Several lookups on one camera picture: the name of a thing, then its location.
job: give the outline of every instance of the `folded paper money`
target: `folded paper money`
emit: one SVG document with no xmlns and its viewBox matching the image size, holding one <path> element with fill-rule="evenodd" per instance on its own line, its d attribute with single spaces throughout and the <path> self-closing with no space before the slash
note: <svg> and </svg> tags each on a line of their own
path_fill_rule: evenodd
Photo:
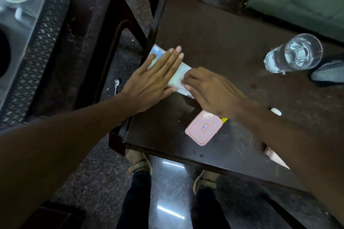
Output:
<svg viewBox="0 0 344 229">
<path fill-rule="evenodd" d="M 155 53 L 157 55 L 157 57 L 153 60 L 151 65 L 148 67 L 148 69 L 150 69 L 165 52 L 166 51 L 161 49 L 159 46 L 153 45 L 153 48 L 149 54 Z M 187 91 L 184 88 L 183 84 L 181 83 L 181 81 L 184 79 L 184 74 L 190 69 L 191 69 L 190 66 L 188 66 L 187 64 L 182 62 L 181 65 L 179 66 L 177 72 L 170 79 L 168 86 L 176 87 L 178 93 L 181 93 L 181 94 L 186 95 L 188 97 L 194 98 L 191 95 L 191 93 L 189 91 Z"/>
</svg>

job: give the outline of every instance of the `dark trousers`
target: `dark trousers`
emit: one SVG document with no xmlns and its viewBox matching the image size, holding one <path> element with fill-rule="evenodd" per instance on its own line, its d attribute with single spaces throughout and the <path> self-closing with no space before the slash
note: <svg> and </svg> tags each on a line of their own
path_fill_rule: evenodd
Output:
<svg viewBox="0 0 344 229">
<path fill-rule="evenodd" d="M 122 214 L 117 229 L 147 228 L 152 186 L 151 175 L 146 171 L 135 172 L 131 188 L 124 199 Z M 216 200 L 213 190 L 209 187 L 201 188 L 197 192 L 197 212 L 202 228 L 230 229 L 223 214 L 220 203 Z"/>
</svg>

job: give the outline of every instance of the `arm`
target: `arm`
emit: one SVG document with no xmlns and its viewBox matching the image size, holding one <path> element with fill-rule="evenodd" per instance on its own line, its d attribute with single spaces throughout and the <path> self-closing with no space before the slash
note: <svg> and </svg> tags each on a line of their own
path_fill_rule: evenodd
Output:
<svg viewBox="0 0 344 229">
<path fill-rule="evenodd" d="M 165 88 L 183 53 L 170 49 L 147 70 L 155 57 L 149 55 L 113 98 L 0 137 L 0 220 L 4 228 L 22 225 L 110 130 L 175 91 Z"/>
<path fill-rule="evenodd" d="M 202 67 L 183 83 L 202 108 L 240 123 L 275 151 L 304 185 L 344 224 L 344 146 L 310 135 L 249 100 L 224 76 Z"/>
</svg>

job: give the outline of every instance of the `glass of water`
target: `glass of water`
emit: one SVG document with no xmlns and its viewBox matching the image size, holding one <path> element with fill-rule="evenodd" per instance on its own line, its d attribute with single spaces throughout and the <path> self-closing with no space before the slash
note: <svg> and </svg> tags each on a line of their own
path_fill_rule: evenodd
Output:
<svg viewBox="0 0 344 229">
<path fill-rule="evenodd" d="M 320 41 L 314 35 L 303 33 L 270 51 L 264 59 L 264 64 L 272 73 L 307 70 L 317 66 L 322 55 Z"/>
</svg>

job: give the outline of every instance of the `label sticker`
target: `label sticker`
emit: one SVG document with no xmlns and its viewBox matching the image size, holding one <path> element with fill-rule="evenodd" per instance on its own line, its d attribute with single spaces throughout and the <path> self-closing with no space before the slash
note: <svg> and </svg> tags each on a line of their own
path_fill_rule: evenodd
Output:
<svg viewBox="0 0 344 229">
<path fill-rule="evenodd" d="M 209 125 L 207 123 L 205 123 L 204 126 L 200 130 L 202 132 L 204 132 L 208 127 L 209 127 Z"/>
</svg>

